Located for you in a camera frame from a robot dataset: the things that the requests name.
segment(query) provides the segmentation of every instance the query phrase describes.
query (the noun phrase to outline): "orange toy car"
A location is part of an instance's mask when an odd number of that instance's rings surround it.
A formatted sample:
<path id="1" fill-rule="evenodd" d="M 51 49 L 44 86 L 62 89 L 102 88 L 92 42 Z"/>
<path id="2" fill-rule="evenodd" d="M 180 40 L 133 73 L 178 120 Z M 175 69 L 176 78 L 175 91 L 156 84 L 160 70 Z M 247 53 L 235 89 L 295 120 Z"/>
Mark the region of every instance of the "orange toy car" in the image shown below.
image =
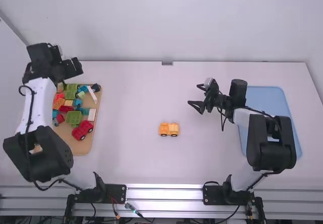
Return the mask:
<path id="1" fill-rule="evenodd" d="M 168 123 L 165 123 L 165 122 L 161 123 L 159 126 L 159 134 L 162 137 L 165 137 L 168 135 L 168 131 L 169 131 Z"/>
<path id="2" fill-rule="evenodd" d="M 161 123 L 159 126 L 159 134 L 162 137 L 171 135 L 172 137 L 177 137 L 180 134 L 180 126 L 177 123 Z"/>

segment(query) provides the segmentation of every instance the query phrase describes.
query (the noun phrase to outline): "blue mat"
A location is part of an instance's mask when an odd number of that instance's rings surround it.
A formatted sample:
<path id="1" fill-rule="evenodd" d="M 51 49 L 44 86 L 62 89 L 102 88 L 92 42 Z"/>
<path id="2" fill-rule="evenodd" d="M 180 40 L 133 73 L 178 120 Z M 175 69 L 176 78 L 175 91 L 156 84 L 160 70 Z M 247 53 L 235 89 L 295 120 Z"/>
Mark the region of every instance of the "blue mat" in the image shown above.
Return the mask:
<path id="1" fill-rule="evenodd" d="M 248 86 L 246 99 L 246 106 L 257 110 L 263 110 L 272 116 L 290 117 L 290 119 L 292 120 L 296 155 L 297 159 L 300 159 L 300 157 L 302 156 L 302 149 L 298 141 L 293 118 L 291 117 L 284 91 L 279 87 Z M 243 155 L 246 156 L 248 129 L 239 127 L 239 134 L 241 150 Z"/>

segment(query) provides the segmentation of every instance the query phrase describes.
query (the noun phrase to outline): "cork board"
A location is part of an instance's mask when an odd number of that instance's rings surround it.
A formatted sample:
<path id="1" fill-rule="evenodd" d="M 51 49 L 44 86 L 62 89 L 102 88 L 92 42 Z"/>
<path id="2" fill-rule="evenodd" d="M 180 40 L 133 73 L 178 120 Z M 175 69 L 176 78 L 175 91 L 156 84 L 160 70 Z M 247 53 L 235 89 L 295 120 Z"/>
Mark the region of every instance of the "cork board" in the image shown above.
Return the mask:
<path id="1" fill-rule="evenodd" d="M 99 110 L 99 104 L 101 100 L 101 95 L 102 95 L 102 87 L 99 92 L 94 93 L 96 98 L 97 98 L 97 104 L 94 103 L 91 95 L 89 92 L 85 94 L 85 97 L 82 99 L 83 100 L 83 105 L 82 108 L 92 108 L 96 109 L 96 114 L 95 114 L 95 120 L 94 122 L 91 122 L 94 125 L 93 131 L 88 133 L 85 137 L 84 140 L 78 141 L 72 136 L 72 131 L 73 128 L 70 124 L 63 122 L 61 123 L 58 127 L 52 125 L 52 128 L 54 132 L 56 132 L 71 148 L 73 155 L 86 155 L 92 147 L 92 140 L 93 140 L 93 135 L 95 132 L 96 128 L 96 119 L 98 116 L 98 110 Z M 64 119 L 66 120 L 66 113 L 61 112 L 60 114 L 63 115 Z M 38 152 L 41 149 L 39 146 L 36 146 L 34 151 Z"/>

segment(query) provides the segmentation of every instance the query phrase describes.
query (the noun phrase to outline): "white wall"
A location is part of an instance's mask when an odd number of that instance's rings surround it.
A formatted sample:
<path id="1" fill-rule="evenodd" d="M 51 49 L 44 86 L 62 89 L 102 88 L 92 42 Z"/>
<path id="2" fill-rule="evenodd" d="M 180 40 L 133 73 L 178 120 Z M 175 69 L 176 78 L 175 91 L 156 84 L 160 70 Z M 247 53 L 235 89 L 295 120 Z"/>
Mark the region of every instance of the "white wall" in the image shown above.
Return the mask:
<path id="1" fill-rule="evenodd" d="M 306 61 L 321 99 L 322 5 L 323 0 L 0 0 L 0 10 L 29 43 L 58 43 L 69 57 Z"/>
<path id="2" fill-rule="evenodd" d="M 13 136 L 20 121 L 25 98 L 18 93 L 18 87 L 22 85 L 22 77 L 29 61 L 26 45 L 0 18 L 0 149 L 3 139 Z M 0 150 L 0 159 L 3 157 L 4 152 Z"/>

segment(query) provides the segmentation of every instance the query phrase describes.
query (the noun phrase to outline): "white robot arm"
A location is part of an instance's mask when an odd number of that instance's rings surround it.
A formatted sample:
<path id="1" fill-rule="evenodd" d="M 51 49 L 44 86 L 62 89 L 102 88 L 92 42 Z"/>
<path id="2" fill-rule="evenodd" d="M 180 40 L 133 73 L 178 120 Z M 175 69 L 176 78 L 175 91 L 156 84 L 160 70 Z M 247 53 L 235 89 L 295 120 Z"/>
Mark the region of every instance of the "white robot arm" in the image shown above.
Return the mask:
<path id="1" fill-rule="evenodd" d="M 237 174 L 229 175 L 222 186 L 210 186 L 206 182 L 203 187 L 203 202 L 205 205 L 247 205 L 254 199 L 253 187 L 264 177 L 280 174 L 296 164 L 291 119 L 271 116 L 247 107 L 247 82 L 243 80 L 232 80 L 229 95 L 223 95 L 219 91 L 213 78 L 207 78 L 197 88 L 205 92 L 205 100 L 188 101 L 188 104 L 201 115 L 205 110 L 212 112 L 215 107 L 221 117 L 248 129 L 247 163 Z"/>
<path id="2" fill-rule="evenodd" d="M 52 178 L 79 189 L 93 189 L 97 176 L 84 179 L 71 171 L 74 165 L 69 146 L 52 129 L 52 100 L 57 88 L 64 89 L 64 80 L 83 74 L 77 58 L 62 60 L 58 46 L 39 43 L 27 47 L 31 62 L 23 76 L 20 94 L 25 107 L 20 125 L 13 137 L 4 140 L 4 150 L 29 182 L 43 183 Z M 42 151 L 31 152 L 36 145 Z"/>

